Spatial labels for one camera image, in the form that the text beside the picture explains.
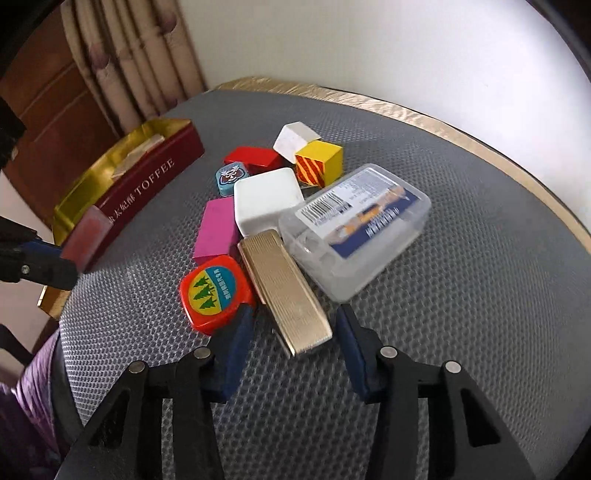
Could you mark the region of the pale red eraser block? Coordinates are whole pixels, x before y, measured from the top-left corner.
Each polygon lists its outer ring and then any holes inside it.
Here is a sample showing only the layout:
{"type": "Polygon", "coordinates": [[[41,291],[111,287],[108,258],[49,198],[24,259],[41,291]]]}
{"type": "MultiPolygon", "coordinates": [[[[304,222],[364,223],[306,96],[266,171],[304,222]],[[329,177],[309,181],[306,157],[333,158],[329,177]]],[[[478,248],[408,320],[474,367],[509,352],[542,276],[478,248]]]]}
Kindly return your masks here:
{"type": "Polygon", "coordinates": [[[62,246],[61,257],[72,261],[77,272],[83,273],[111,227],[112,222],[99,208],[89,207],[67,237],[62,246]]]}

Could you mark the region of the pink rectangular block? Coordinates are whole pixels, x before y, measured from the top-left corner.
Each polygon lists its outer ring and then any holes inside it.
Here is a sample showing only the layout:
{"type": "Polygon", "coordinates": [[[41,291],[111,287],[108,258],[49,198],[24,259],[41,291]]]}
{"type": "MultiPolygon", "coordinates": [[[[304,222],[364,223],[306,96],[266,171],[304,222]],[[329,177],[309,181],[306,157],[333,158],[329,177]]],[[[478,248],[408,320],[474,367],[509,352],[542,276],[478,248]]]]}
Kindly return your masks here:
{"type": "Polygon", "coordinates": [[[235,256],[239,240],[233,198],[208,201],[197,230],[192,258],[200,265],[221,255],[235,256]]]}

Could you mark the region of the gold ribbed metal case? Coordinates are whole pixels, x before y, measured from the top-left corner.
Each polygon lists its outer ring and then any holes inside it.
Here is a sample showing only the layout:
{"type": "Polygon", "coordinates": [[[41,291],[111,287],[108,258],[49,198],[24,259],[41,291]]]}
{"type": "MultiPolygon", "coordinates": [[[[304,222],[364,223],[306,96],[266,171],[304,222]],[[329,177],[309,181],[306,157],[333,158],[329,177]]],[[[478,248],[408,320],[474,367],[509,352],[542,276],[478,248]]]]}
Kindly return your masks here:
{"type": "Polygon", "coordinates": [[[276,230],[242,239],[238,252],[287,355],[307,354],[332,339],[325,310],[276,230]]]}

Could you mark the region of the small blue badge tin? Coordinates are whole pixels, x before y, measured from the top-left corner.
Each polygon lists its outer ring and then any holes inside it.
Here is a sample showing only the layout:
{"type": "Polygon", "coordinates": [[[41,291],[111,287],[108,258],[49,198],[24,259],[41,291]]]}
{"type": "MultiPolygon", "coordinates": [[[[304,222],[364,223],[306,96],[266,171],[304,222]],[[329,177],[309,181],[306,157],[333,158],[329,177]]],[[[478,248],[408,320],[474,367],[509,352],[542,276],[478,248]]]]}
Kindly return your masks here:
{"type": "Polygon", "coordinates": [[[249,177],[249,171],[242,162],[223,165],[215,174],[216,186],[221,197],[232,196],[235,183],[247,177],[249,177]]]}

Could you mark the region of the clear plastic box with label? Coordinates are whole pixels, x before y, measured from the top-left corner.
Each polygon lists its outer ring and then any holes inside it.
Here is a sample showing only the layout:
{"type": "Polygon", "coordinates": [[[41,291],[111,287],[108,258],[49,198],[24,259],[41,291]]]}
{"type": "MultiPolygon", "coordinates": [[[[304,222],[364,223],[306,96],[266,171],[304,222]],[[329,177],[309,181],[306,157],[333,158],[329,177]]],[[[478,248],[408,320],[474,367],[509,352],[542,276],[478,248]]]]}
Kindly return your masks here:
{"type": "Polygon", "coordinates": [[[427,194],[367,163],[280,215],[284,247],[332,301],[360,293],[422,233],[427,194]]]}

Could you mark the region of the red wooden block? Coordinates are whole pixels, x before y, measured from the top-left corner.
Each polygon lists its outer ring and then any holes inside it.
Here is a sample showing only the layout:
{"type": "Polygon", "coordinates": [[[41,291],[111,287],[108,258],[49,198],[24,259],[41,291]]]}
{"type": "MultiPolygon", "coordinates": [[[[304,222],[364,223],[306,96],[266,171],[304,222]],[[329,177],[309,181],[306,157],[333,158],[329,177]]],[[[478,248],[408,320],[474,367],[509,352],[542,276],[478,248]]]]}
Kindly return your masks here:
{"type": "Polygon", "coordinates": [[[283,157],[270,148],[240,146],[223,160],[225,165],[241,162],[250,175],[283,168],[283,157]]]}

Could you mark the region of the white striped wooden cube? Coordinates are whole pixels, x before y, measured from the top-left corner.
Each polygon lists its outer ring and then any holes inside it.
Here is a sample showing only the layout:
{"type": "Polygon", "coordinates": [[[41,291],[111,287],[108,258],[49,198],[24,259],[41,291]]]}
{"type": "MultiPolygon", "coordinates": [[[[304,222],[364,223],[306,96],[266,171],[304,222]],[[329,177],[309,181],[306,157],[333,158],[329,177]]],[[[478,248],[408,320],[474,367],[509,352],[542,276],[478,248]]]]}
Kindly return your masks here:
{"type": "Polygon", "coordinates": [[[313,141],[321,139],[318,133],[303,122],[283,125],[273,143],[273,150],[291,164],[297,163],[296,154],[313,141]]]}

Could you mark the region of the yellow red-striped wooden cube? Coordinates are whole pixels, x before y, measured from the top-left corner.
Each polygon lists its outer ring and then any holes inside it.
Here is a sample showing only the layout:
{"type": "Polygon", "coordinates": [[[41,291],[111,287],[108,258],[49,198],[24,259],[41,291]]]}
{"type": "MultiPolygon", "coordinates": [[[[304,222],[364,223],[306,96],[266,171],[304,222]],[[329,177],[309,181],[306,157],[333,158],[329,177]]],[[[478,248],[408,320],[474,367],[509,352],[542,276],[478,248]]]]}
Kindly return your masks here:
{"type": "Polygon", "coordinates": [[[325,188],[344,173],[344,149],[322,140],[308,143],[295,153],[295,176],[305,185],[325,188]]]}

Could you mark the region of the purple cloth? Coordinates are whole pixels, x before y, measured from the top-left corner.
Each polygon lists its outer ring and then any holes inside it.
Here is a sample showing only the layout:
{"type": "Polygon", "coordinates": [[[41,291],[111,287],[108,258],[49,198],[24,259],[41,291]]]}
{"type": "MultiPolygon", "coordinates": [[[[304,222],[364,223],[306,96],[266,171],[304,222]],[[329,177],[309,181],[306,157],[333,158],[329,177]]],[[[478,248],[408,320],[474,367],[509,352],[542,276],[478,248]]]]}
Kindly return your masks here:
{"type": "Polygon", "coordinates": [[[61,457],[51,399],[54,332],[13,387],[1,385],[1,477],[52,479],[61,457]]]}

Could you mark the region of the brown wooden cabinet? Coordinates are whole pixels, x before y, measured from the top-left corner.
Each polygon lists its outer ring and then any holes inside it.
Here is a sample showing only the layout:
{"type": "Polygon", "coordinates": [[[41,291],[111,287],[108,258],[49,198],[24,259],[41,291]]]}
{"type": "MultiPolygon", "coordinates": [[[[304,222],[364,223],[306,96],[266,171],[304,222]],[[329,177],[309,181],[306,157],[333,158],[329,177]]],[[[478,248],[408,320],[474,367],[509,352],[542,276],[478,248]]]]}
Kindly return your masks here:
{"type": "Polygon", "coordinates": [[[12,61],[1,79],[1,97],[26,127],[4,172],[32,212],[50,225],[73,182],[118,139],[73,60],[59,9],[12,61]]]}

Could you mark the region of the grey mesh cushion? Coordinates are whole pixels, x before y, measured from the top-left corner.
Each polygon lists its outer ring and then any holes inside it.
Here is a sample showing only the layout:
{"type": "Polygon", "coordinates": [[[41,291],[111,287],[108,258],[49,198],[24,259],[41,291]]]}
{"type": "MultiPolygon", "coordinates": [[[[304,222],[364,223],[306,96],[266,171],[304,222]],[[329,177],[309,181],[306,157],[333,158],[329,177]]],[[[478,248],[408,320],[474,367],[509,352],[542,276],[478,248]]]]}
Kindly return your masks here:
{"type": "MultiPolygon", "coordinates": [[[[78,280],[60,319],[82,422],[124,368],[174,362],[206,338],[178,285],[215,173],[238,146],[270,146],[301,121],[428,195],[420,237],[351,304],[363,326],[415,361],[466,367],[537,479],[554,479],[590,426],[590,254],[535,195],[481,158],[355,107],[211,91],[168,112],[205,153],[165,186],[78,280]]],[[[259,311],[238,392],[213,416],[226,479],[363,479],[378,408],[353,392],[335,342],[290,359],[259,311]]]]}

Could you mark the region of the red gold toffee box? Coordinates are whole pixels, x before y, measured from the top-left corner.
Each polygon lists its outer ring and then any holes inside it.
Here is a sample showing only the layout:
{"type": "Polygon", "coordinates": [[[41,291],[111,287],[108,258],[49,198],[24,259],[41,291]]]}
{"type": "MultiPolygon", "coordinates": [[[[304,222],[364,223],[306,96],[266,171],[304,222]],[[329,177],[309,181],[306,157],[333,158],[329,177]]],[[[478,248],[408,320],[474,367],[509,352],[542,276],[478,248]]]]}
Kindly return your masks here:
{"type": "Polygon", "coordinates": [[[86,210],[99,208],[112,227],[87,272],[135,215],[202,155],[204,146],[190,120],[147,121],[99,157],[55,206],[54,243],[62,251],[86,210]]]}

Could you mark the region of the beige patterned curtain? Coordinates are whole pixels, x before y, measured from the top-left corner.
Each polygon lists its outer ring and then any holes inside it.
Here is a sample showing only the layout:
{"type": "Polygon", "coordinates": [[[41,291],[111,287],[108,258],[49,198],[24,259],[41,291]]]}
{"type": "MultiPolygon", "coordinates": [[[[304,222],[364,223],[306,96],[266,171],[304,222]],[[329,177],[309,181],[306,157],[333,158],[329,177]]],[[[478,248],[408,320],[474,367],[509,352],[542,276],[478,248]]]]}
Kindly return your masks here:
{"type": "Polygon", "coordinates": [[[205,90],[176,1],[65,1],[60,13],[73,60],[116,135],[205,90]]]}

